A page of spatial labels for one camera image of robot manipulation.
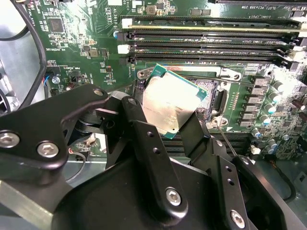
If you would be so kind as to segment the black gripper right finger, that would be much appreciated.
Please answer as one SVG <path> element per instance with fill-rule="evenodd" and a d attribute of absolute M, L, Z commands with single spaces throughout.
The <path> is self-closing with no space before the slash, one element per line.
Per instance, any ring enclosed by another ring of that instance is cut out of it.
<path fill-rule="evenodd" d="M 229 156 L 195 114 L 179 133 L 191 165 L 210 178 L 210 213 L 219 229 L 306 229 L 260 170 L 242 155 Z"/>

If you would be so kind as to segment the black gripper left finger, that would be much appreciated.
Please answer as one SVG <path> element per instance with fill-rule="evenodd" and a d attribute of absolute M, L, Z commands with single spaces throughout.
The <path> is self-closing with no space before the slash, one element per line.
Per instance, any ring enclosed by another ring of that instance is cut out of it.
<path fill-rule="evenodd" d="M 152 193 L 153 214 L 186 214 L 188 201 L 156 127 L 140 103 L 125 96 L 119 102 L 102 89 L 84 85 L 35 103 L 0 119 L 0 178 L 34 185 L 55 182 L 68 160 L 68 146 L 80 139 L 77 121 L 87 112 L 103 119 L 99 130 L 127 140 L 122 156 L 134 155 L 143 182 Z"/>

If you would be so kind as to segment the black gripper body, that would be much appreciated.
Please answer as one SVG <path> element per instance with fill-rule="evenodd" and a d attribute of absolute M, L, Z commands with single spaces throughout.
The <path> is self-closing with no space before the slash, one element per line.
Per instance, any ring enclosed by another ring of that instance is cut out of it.
<path fill-rule="evenodd" d="M 173 229 L 224 229 L 209 191 L 210 178 L 181 163 L 172 165 L 189 204 Z M 56 209 L 54 229 L 164 230 L 149 211 L 151 198 L 135 158 L 129 158 L 71 190 Z"/>

